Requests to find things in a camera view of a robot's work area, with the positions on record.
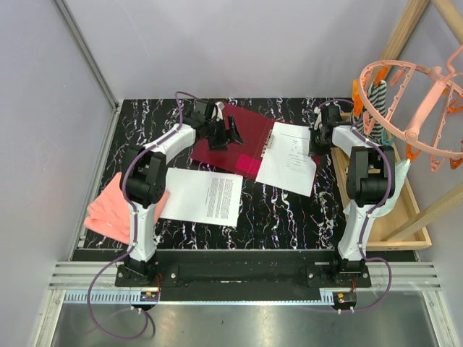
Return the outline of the red plastic folder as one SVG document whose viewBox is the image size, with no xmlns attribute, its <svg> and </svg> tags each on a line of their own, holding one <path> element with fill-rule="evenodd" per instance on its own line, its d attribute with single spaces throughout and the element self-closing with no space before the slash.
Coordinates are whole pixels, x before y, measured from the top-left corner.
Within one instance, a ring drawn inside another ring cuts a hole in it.
<svg viewBox="0 0 463 347">
<path fill-rule="evenodd" d="M 194 146 L 191 159 L 255 180 L 262 162 L 263 144 L 278 121 L 238 106 L 224 105 L 223 115 L 234 116 L 244 144 L 231 144 L 227 151 L 210 151 L 208 141 L 200 140 Z"/>
</svg>

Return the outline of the white printed top paper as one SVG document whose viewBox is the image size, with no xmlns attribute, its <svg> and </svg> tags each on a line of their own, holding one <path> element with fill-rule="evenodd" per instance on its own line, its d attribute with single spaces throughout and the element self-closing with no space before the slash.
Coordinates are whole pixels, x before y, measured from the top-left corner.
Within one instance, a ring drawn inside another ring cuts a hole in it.
<svg viewBox="0 0 463 347">
<path fill-rule="evenodd" d="M 309 145 L 308 127 L 276 122 L 256 182 L 309 197 L 317 168 Z"/>
</svg>

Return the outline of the white paper sheet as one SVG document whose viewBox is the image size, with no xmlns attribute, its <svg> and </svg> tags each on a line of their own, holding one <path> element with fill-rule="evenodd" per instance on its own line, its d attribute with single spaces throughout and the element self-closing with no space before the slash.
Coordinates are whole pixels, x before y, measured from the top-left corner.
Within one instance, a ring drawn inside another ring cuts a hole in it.
<svg viewBox="0 0 463 347">
<path fill-rule="evenodd" d="M 235 228 L 239 217 L 243 177 L 232 173 L 170 168 L 169 198 L 161 217 Z"/>
</svg>

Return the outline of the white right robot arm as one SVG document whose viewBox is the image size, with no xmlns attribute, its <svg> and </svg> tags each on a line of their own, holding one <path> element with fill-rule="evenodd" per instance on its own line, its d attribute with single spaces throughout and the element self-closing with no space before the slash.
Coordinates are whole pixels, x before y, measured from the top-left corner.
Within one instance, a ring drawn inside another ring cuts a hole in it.
<svg viewBox="0 0 463 347">
<path fill-rule="evenodd" d="M 329 280 L 342 287 L 365 271 L 366 245 L 374 221 L 394 195 L 395 157 L 392 147 L 371 142 L 354 124 L 343 121 L 336 106 L 324 106 L 310 130 L 308 155 L 325 155 L 333 147 L 349 157 L 347 224 L 328 269 Z"/>
</svg>

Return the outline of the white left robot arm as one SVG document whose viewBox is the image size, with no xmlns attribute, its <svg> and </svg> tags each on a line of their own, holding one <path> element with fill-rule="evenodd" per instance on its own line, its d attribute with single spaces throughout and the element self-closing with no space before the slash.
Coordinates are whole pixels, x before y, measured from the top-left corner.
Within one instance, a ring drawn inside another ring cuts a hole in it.
<svg viewBox="0 0 463 347">
<path fill-rule="evenodd" d="M 153 257 L 155 211 L 166 191 L 167 165 L 183 150 L 207 140 L 212 151 L 225 151 L 231 144 L 244 143 L 232 115 L 224 116 L 222 102 L 197 99 L 193 109 L 167 133 L 144 146 L 126 152 L 120 189 L 129 206 L 130 234 L 124 268 L 140 286 L 156 279 Z"/>
</svg>

